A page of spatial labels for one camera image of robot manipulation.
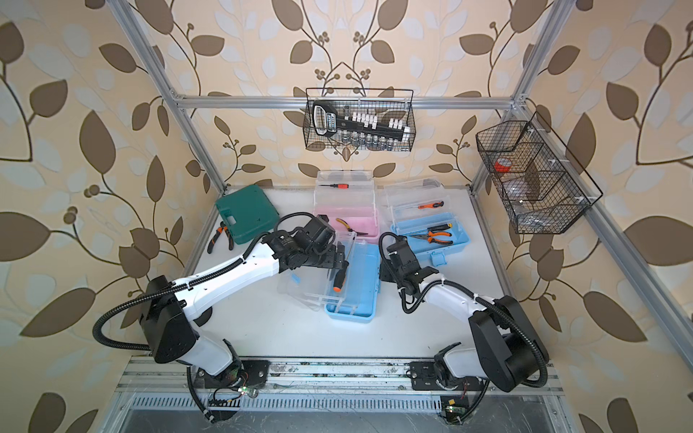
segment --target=wire basket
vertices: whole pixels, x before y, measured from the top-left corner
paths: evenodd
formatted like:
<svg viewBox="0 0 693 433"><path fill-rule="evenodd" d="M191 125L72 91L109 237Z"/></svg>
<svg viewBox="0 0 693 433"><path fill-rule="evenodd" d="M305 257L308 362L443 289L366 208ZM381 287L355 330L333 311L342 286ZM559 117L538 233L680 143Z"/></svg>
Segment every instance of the wire basket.
<svg viewBox="0 0 693 433"><path fill-rule="evenodd" d="M505 121L476 134L479 154L518 234L564 233L603 195L567 146L565 156L553 152L541 134L545 125L535 114L528 122ZM598 193L580 186L570 164Z"/></svg>
<svg viewBox="0 0 693 433"><path fill-rule="evenodd" d="M306 89L306 149L411 152L416 136L413 90Z"/></svg>

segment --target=wallpaper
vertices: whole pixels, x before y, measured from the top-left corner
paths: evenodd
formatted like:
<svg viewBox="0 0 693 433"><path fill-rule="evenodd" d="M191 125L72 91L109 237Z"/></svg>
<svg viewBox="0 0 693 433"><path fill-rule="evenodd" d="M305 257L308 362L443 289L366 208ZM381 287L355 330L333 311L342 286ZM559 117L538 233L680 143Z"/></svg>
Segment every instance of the wallpaper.
<svg viewBox="0 0 693 433"><path fill-rule="evenodd" d="M180 275L216 198L187 174L188 144L102 6L0 2L7 432L100 425L131 353L96 343L91 327L149 278ZM136 313L106 335L141 339Z"/></svg>
<svg viewBox="0 0 693 433"><path fill-rule="evenodd" d="M548 0L133 0L179 94L509 96Z"/></svg>
<svg viewBox="0 0 693 433"><path fill-rule="evenodd" d="M498 122L493 110L416 110L411 152L306 149L299 110L198 109L193 122L223 179L231 185L314 186L318 170L373 170L378 184L437 176L444 184L470 184L481 163L476 132ZM190 160L188 173L199 176Z"/></svg>
<svg viewBox="0 0 693 433"><path fill-rule="evenodd" d="M691 317L693 3L578 6L529 106L577 152L610 214Z"/></svg>
<svg viewBox="0 0 693 433"><path fill-rule="evenodd" d="M691 19L689 1L578 0L528 99L688 314ZM690 431L693 375L585 219L519 236L491 182L479 196L582 431Z"/></svg>

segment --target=orange-handled pliers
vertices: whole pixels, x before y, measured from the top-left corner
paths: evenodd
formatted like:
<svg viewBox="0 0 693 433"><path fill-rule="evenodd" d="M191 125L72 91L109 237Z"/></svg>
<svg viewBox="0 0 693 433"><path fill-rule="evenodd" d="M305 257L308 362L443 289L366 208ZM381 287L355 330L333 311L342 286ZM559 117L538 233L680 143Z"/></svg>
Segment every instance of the orange-handled pliers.
<svg viewBox="0 0 693 433"><path fill-rule="evenodd" d="M429 231L428 233L420 234L420 235L410 235L412 238L416 239L422 239L422 240L427 240L428 243L436 243L439 245L452 245L453 241L452 240L440 240L436 239L435 236L452 236L452 234L449 231Z"/></svg>

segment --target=green tool case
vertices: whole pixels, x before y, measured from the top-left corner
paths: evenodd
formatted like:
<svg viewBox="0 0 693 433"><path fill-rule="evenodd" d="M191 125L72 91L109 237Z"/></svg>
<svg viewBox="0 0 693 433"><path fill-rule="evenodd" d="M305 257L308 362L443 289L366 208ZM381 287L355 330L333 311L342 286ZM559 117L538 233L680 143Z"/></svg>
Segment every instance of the green tool case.
<svg viewBox="0 0 693 433"><path fill-rule="evenodd" d="M279 221L279 213L257 185L221 197L216 206L237 245L250 242L263 231L271 231Z"/></svg>

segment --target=pliers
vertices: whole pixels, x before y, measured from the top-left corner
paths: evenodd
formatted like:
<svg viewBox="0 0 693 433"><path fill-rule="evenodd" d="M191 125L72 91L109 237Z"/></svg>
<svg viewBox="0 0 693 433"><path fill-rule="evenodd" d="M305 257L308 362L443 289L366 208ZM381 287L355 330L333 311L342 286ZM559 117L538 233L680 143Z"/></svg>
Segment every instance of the pliers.
<svg viewBox="0 0 693 433"><path fill-rule="evenodd" d="M212 249L214 249L214 244L219 239L219 236L221 236L222 231L226 233L226 237L229 239L229 251L231 251L234 248L234 238L232 238L231 233L229 233L229 227L226 227L226 224L222 221L219 224L219 228L217 229L217 232L214 233L214 237L212 237L212 240L209 241L209 245L207 245L207 253L208 254L212 254Z"/></svg>
<svg viewBox="0 0 693 433"><path fill-rule="evenodd" d="M357 236L368 236L368 233L365 233L363 231L356 231L356 230L352 229L349 226L349 224L346 221L344 221L342 218L336 218L336 220L337 220L337 222L341 222L346 227L346 231L348 231L349 233L356 233Z"/></svg>
<svg viewBox="0 0 693 433"><path fill-rule="evenodd" d="M422 233L420 235L409 235L412 238L427 240L428 243L435 243L438 245L452 245L452 240L440 240L436 239L435 236L452 236L449 231L429 231L428 233Z"/></svg>

